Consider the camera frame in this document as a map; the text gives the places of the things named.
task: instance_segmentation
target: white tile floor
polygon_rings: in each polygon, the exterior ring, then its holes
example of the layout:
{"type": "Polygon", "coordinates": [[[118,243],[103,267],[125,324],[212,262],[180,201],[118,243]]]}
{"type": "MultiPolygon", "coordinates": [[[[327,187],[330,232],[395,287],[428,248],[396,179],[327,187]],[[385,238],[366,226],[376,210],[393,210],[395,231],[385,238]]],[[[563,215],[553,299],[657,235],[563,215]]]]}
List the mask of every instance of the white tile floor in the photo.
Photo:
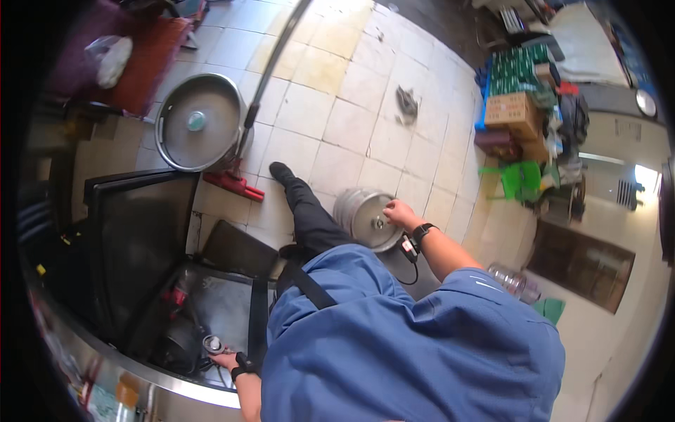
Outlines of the white tile floor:
{"type": "MultiPolygon", "coordinates": [[[[176,84],[200,72],[231,78],[249,103],[293,3],[213,3],[196,31],[200,49],[181,51],[150,116],[176,84]]],[[[292,218],[267,169],[272,161],[287,163],[329,211],[343,189],[374,186],[408,201],[459,242],[502,246],[504,239],[484,234],[504,235],[498,223],[488,224],[491,207],[501,212],[511,204],[481,202],[478,168],[485,156],[473,146],[473,122],[482,100],[470,66],[428,32],[370,0],[315,0],[292,39],[263,96],[241,167],[248,183],[266,192],[265,201],[252,203],[200,182],[194,204],[199,233],[191,233],[188,249],[201,249],[221,218],[271,246],[290,241],[292,218]],[[397,121],[399,85],[412,89],[420,103],[409,126],[397,121]],[[476,224],[470,225],[473,215],[476,224]]],[[[75,183],[162,167],[149,124],[111,118],[78,149],[75,183]]],[[[81,192],[73,203],[77,217],[86,215],[81,192]]],[[[527,211],[509,209],[518,221],[507,225],[511,232],[531,226],[527,211]]],[[[515,260],[517,253],[508,258],[515,260]]]]}

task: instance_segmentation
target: cardboard box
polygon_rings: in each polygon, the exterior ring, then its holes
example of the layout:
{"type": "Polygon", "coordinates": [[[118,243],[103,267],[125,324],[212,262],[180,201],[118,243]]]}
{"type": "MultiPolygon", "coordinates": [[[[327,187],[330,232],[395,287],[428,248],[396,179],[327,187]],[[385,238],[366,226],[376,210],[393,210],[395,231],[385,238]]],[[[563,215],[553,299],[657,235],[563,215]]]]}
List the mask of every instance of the cardboard box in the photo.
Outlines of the cardboard box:
{"type": "Polygon", "coordinates": [[[550,63],[542,63],[535,65],[535,75],[542,84],[549,84],[552,89],[556,89],[556,80],[551,75],[550,63]]]}
{"type": "Polygon", "coordinates": [[[526,93],[495,95],[487,98],[485,126],[509,129],[519,143],[533,142],[541,134],[541,113],[526,93]]]}
{"type": "Polygon", "coordinates": [[[548,150],[544,146],[543,136],[537,142],[526,142],[520,144],[522,148],[522,159],[531,161],[548,161],[548,150]]]}

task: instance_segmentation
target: green cloth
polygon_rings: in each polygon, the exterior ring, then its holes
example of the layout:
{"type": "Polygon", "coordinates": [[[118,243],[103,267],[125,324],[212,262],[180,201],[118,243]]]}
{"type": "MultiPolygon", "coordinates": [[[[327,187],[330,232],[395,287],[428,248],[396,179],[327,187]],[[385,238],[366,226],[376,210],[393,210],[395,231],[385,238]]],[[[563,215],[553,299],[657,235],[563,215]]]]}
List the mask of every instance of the green cloth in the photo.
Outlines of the green cloth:
{"type": "Polygon", "coordinates": [[[535,309],[541,316],[547,318],[553,323],[553,325],[558,323],[562,311],[565,309],[565,301],[560,299],[546,298],[538,300],[532,304],[532,308],[535,309]]]}

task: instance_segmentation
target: smartwatch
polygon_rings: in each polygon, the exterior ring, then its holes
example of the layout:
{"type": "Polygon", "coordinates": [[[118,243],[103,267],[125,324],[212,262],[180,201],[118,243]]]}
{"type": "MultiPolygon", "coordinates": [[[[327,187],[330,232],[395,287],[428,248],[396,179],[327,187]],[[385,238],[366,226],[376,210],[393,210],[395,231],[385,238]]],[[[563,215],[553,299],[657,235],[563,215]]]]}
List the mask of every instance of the smartwatch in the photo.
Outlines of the smartwatch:
{"type": "Polygon", "coordinates": [[[248,360],[248,357],[246,357],[246,355],[243,352],[237,352],[235,359],[237,360],[239,366],[233,368],[229,373],[230,376],[232,377],[232,382],[234,382],[234,380],[237,378],[237,376],[239,376],[239,374],[256,373],[255,365],[253,364],[253,362],[248,360]]]}
{"type": "Polygon", "coordinates": [[[422,238],[429,233],[429,229],[432,227],[436,227],[431,223],[424,223],[420,224],[419,226],[415,227],[415,230],[412,231],[412,238],[415,240],[415,243],[419,245],[419,247],[422,247],[422,238]]]}

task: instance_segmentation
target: black shoe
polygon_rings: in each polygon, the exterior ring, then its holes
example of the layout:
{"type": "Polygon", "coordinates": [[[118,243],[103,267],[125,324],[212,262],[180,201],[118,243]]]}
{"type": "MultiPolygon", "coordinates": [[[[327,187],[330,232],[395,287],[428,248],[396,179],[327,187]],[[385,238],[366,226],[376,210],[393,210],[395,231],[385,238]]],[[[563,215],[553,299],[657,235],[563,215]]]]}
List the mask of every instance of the black shoe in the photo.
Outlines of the black shoe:
{"type": "Polygon", "coordinates": [[[274,161],[269,165],[269,172],[277,182],[283,184],[284,186],[287,182],[295,178],[295,175],[293,172],[291,172],[291,169],[288,168],[286,164],[280,163],[278,161],[274,161]]]}

